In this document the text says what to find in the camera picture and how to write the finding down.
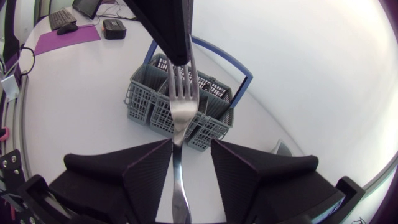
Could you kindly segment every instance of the silver fork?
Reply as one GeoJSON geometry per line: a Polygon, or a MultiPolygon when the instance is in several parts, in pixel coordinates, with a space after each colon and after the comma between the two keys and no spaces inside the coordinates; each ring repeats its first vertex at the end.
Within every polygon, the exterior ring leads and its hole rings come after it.
{"type": "Polygon", "coordinates": [[[191,51],[191,73],[192,73],[192,91],[190,89],[190,80],[188,66],[184,65],[184,81],[182,81],[180,68],[177,71],[177,92],[175,92],[174,72],[172,63],[167,59],[169,73],[169,97],[170,112],[174,124],[173,136],[173,171],[174,171],[174,189],[173,189],[173,221],[174,223],[191,224],[191,211],[189,209],[188,200],[185,196],[184,184],[182,180],[182,142],[187,132],[188,126],[195,117],[199,106],[199,88],[198,74],[195,66],[195,60],[192,52],[192,41],[190,40],[191,51]]]}

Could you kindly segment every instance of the table surface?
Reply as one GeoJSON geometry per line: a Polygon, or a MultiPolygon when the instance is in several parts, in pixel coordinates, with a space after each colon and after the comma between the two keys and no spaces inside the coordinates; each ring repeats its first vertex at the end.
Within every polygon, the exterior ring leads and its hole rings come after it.
{"type": "MultiPolygon", "coordinates": [[[[110,5],[100,7],[104,13],[110,5]]],[[[90,23],[73,9],[78,25],[90,23]]],[[[118,7],[107,10],[115,14],[118,7]]],[[[123,7],[119,13],[132,16],[123,7]]],[[[96,17],[101,40],[52,50],[36,56],[25,103],[26,150],[32,174],[51,183],[64,170],[66,154],[93,155],[113,152],[165,139],[127,118],[123,103],[129,79],[142,64],[152,37],[135,21],[123,20],[127,28],[123,40],[106,40],[101,33],[102,18],[96,17]]],[[[34,28],[25,46],[34,49],[41,34],[50,32],[47,18],[34,28]]],[[[235,92],[240,80],[231,78],[220,66],[194,46],[197,68],[230,86],[235,92]]],[[[32,64],[29,52],[21,54],[22,70],[32,64]]],[[[224,141],[253,149],[270,151],[283,139],[294,156],[301,150],[275,119],[246,93],[235,107],[233,128],[224,141]]],[[[183,147],[183,179],[193,223],[225,222],[225,214],[211,159],[210,148],[199,152],[183,147]]],[[[172,222],[172,163],[169,164],[158,222],[172,222]]]]}

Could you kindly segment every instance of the blue basket handle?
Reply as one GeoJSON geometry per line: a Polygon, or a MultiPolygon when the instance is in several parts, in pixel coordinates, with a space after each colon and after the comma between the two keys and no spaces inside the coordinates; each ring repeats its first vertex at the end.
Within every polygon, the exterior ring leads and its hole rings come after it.
{"type": "MultiPolygon", "coordinates": [[[[205,40],[202,40],[201,38],[195,37],[195,36],[192,36],[192,42],[195,44],[201,45],[202,47],[218,54],[219,56],[221,56],[222,58],[227,60],[229,63],[231,63],[233,66],[235,66],[239,71],[241,71],[246,76],[246,77],[244,77],[244,80],[243,80],[241,86],[239,87],[238,91],[236,92],[236,94],[234,95],[234,97],[232,99],[231,107],[234,108],[238,104],[239,100],[242,98],[244,92],[249,87],[249,84],[251,83],[251,80],[253,79],[252,73],[244,65],[242,65],[241,62],[236,60],[234,57],[230,56],[230,54],[228,54],[224,50],[221,50],[220,48],[214,46],[213,44],[211,44],[205,40]]],[[[157,47],[157,43],[155,42],[155,40],[153,40],[149,46],[148,53],[145,56],[144,64],[148,64],[150,62],[152,56],[155,53],[156,47],[157,47]]]]}

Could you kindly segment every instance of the gray plastic basket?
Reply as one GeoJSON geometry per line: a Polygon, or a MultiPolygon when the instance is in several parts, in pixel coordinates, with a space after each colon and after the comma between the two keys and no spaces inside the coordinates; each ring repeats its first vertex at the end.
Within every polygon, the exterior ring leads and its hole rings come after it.
{"type": "Polygon", "coordinates": [[[124,103],[127,105],[129,119],[145,125],[157,91],[167,79],[167,73],[152,65],[141,65],[130,78],[130,85],[124,103]]]}
{"type": "MultiPolygon", "coordinates": [[[[158,92],[154,110],[150,116],[149,128],[168,138],[173,137],[174,124],[170,113],[169,84],[166,80],[158,92]]],[[[198,112],[190,123],[184,138],[188,138],[196,126],[201,125],[205,120],[208,109],[208,97],[203,95],[199,100],[198,112]]]]}
{"type": "MultiPolygon", "coordinates": [[[[149,64],[153,65],[159,69],[167,72],[167,57],[164,54],[156,54],[152,57],[149,64]]],[[[188,66],[188,72],[190,74],[190,81],[192,82],[191,67],[188,66]]],[[[202,90],[206,90],[212,95],[231,103],[232,101],[232,91],[230,87],[224,85],[223,83],[217,81],[214,77],[209,77],[208,75],[198,71],[198,86],[202,90]]]]}
{"type": "Polygon", "coordinates": [[[228,109],[220,119],[207,116],[208,120],[194,130],[188,141],[188,146],[204,151],[210,147],[212,139],[223,138],[233,126],[234,109],[228,109]]]}

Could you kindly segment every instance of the monitor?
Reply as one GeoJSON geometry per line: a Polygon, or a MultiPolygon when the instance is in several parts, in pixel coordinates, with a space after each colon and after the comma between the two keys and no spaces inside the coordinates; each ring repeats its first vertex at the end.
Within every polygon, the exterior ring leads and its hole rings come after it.
{"type": "Polygon", "coordinates": [[[94,19],[102,0],[74,0],[72,6],[83,15],[94,19]]]}

